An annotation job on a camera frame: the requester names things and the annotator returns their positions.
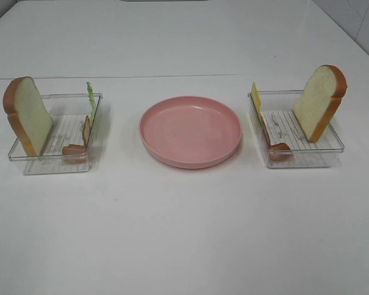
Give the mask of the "bacon strip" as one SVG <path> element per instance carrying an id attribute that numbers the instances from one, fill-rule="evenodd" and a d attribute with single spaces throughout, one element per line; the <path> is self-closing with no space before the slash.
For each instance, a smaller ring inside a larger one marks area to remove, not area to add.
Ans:
<path id="1" fill-rule="evenodd" d="M 62 154 L 67 155 L 65 162 L 68 164 L 81 164 L 86 163 L 86 151 L 90 138 L 91 125 L 89 116 L 86 116 L 83 128 L 82 128 L 82 140 L 83 145 L 80 144 L 69 144 L 62 147 Z"/>
<path id="2" fill-rule="evenodd" d="M 293 154 L 291 152 L 290 147 L 287 143 L 278 143 L 278 144 L 271 144 L 271 140 L 266 128 L 266 124 L 264 120 L 261 120 L 263 126 L 263 134 L 266 138 L 266 142 L 268 145 L 268 156 L 272 161 L 281 162 L 284 160 L 288 160 Z"/>

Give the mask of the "green lettuce leaf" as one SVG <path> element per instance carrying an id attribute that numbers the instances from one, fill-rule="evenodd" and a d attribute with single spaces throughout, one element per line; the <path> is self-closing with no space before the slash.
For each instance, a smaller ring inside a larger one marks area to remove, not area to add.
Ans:
<path id="1" fill-rule="evenodd" d="M 91 110 L 91 113 L 90 113 L 90 116 L 89 116 L 89 127 L 92 128 L 93 121 L 94 121 L 94 118 L 95 118 L 95 113 L 96 113 L 96 110 L 97 110 L 97 104 L 96 104 L 95 99 L 94 99 L 94 93 L 93 93 L 92 85 L 91 85 L 90 82 L 87 82 L 87 91 L 88 91 L 89 103 L 92 107 L 92 110 Z"/>

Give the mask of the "white bread slice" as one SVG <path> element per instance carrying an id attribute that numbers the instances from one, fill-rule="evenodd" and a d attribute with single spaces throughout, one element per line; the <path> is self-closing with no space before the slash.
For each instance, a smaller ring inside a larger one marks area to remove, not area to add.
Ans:
<path id="1" fill-rule="evenodd" d="M 346 94 L 347 82 L 333 65 L 319 66 L 307 81 L 293 113 L 308 141 L 315 143 L 324 133 Z"/>
<path id="2" fill-rule="evenodd" d="M 12 130 L 28 156 L 39 156 L 53 126 L 34 80 L 18 77 L 10 82 L 2 99 Z"/>

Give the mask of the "pink round plate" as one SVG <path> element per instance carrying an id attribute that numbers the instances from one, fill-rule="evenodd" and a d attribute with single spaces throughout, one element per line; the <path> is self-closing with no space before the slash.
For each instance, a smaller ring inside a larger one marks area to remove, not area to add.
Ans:
<path id="1" fill-rule="evenodd" d="M 164 164 L 200 169 L 229 158 L 242 139 L 237 114 L 219 101 L 178 96 L 158 102 L 141 117 L 141 140 Z"/>

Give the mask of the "yellow cheese slice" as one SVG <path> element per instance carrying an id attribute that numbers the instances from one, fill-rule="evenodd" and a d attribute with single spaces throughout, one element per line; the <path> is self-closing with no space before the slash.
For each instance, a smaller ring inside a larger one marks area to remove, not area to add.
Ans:
<path id="1" fill-rule="evenodd" d="M 250 92 L 250 96 L 252 98 L 253 105 L 255 107 L 255 110 L 257 112 L 257 115 L 258 115 L 258 118 L 259 118 L 260 122 L 264 123 L 263 115 L 261 113 L 261 99 L 260 99 L 258 89 L 257 89 L 255 83 L 252 84 L 252 89 L 251 89 L 251 92 Z"/>

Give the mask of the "right clear plastic bin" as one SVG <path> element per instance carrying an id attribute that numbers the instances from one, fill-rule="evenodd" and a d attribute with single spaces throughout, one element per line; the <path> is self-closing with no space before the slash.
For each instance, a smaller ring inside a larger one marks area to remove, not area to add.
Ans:
<path id="1" fill-rule="evenodd" d="M 320 139 L 313 143 L 307 140 L 292 108 L 302 95 L 302 90 L 260 91 L 261 113 L 271 144 L 287 143 L 292 156 L 281 162 L 268 156 L 268 145 L 250 93 L 250 120 L 255 136 L 268 168 L 319 168 L 334 165 L 344 152 L 344 144 L 331 125 L 328 125 Z"/>

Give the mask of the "clear plastic bin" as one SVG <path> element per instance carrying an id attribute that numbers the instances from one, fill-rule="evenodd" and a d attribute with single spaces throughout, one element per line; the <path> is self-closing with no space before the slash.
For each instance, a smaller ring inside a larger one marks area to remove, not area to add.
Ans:
<path id="1" fill-rule="evenodd" d="M 53 126 L 46 139 L 40 156 L 28 156 L 18 139 L 13 143 L 8 159 L 24 175 L 46 175 L 57 173 L 77 173 L 89 171 L 98 161 L 103 137 L 99 135 L 103 117 L 103 95 L 94 95 L 97 104 L 94 122 L 87 146 L 86 163 L 68 164 L 67 155 L 62 154 L 62 147 L 69 144 L 83 144 L 82 128 L 86 116 L 90 115 L 92 107 L 88 94 L 51 94 L 43 95 L 42 101 L 48 110 Z"/>
<path id="2" fill-rule="evenodd" d="M 313 143 L 307 140 L 292 108 L 302 95 L 302 90 L 260 91 L 261 113 L 271 144 L 287 143 L 292 156 L 281 162 L 268 156 L 268 145 L 250 93 L 250 120 L 255 136 L 268 168 L 319 168 L 334 165 L 344 152 L 344 144 L 331 125 L 328 125 L 320 139 Z"/>

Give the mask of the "left clear plastic bin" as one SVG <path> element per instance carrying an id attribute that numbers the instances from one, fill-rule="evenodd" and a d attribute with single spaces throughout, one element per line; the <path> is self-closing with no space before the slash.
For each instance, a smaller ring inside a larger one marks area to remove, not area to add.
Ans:
<path id="1" fill-rule="evenodd" d="M 62 154 L 62 147 L 69 144 L 83 144 L 82 128 L 86 116 L 90 115 L 92 107 L 88 94 L 51 94 L 43 95 L 42 101 L 48 110 L 53 126 L 46 139 L 40 156 L 28 156 L 18 139 L 13 143 L 8 159 L 24 175 L 46 175 L 57 173 L 77 173 L 89 171 L 98 161 L 103 137 L 99 135 L 103 117 L 103 95 L 94 95 L 97 104 L 94 122 L 87 146 L 86 163 L 68 164 L 67 155 Z"/>

